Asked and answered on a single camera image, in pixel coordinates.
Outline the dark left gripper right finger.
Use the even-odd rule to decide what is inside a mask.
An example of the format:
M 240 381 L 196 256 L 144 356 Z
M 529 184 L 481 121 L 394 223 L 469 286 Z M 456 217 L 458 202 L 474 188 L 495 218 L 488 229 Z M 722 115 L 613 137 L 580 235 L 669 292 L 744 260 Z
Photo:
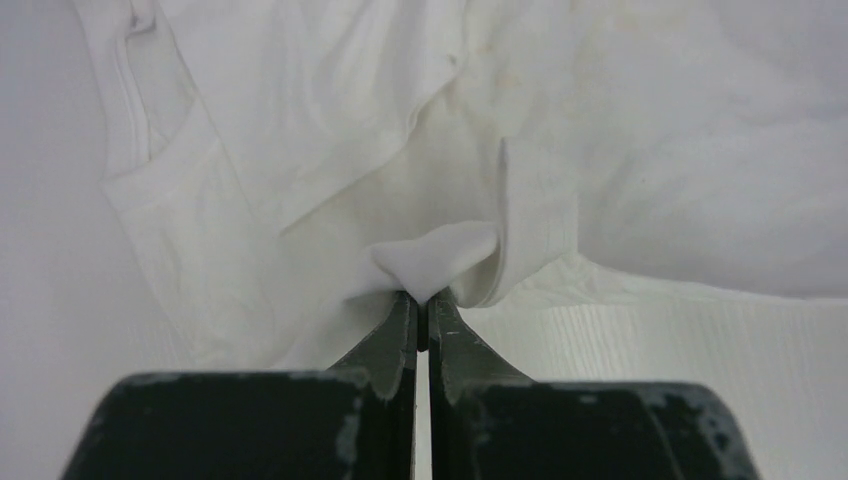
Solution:
M 755 479 L 730 410 L 669 382 L 545 382 L 463 320 L 427 304 L 432 474 L 437 479 Z

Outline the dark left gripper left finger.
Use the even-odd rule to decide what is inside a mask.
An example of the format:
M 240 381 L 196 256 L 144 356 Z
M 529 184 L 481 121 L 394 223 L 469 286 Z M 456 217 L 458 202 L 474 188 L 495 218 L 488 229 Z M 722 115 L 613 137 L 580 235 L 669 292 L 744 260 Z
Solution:
M 159 372 L 103 397 L 67 479 L 410 479 L 418 304 L 325 370 Z

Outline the white t shirt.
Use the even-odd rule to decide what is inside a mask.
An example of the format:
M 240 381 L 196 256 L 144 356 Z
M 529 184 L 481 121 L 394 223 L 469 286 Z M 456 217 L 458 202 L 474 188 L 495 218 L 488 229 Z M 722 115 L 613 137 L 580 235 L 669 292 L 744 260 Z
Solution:
M 177 349 L 323 367 L 463 309 L 847 301 L 843 1 L 79 1 Z

